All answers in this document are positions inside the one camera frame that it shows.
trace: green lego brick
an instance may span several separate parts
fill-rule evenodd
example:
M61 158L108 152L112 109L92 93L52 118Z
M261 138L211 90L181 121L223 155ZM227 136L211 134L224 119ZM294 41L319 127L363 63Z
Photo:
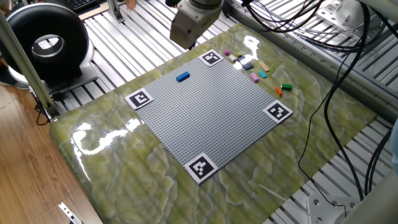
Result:
M290 84L281 84L280 88L283 89L283 90L292 90L292 85L290 85Z

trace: orange lego brick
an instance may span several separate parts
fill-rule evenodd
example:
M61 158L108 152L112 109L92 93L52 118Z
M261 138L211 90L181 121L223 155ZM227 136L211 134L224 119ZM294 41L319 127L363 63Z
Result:
M279 86L275 87L275 90L279 96L282 96L282 90L280 90Z

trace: metal pole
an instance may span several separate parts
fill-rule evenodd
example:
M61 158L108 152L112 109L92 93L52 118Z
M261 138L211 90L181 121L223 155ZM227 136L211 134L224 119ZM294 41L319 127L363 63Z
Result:
M7 47L22 74L25 75L27 81L29 82L29 85L32 87L34 93L36 94L43 107L45 109L55 108L54 102L52 101L49 93L47 93L47 90L43 86L43 83L41 82L32 63L27 58L24 49L22 48L21 44L19 43L17 37L15 36L14 32L12 31L10 25L8 24L6 18L2 13L0 13L0 39ZM51 115L53 115L53 112L56 113L56 111L49 111Z

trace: wooden floor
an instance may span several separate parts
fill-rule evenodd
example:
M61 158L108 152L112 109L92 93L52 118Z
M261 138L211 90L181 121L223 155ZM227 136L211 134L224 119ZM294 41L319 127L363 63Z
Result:
M67 224L64 202L84 223L101 223L49 137L28 91L0 86L0 223Z

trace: yellow lego brick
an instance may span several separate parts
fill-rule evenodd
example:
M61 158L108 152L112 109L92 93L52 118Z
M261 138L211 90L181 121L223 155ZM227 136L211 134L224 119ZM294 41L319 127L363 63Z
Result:
M267 65L265 65L264 62L259 62L259 65L262 67L262 69L264 69L265 72L269 72L269 68Z

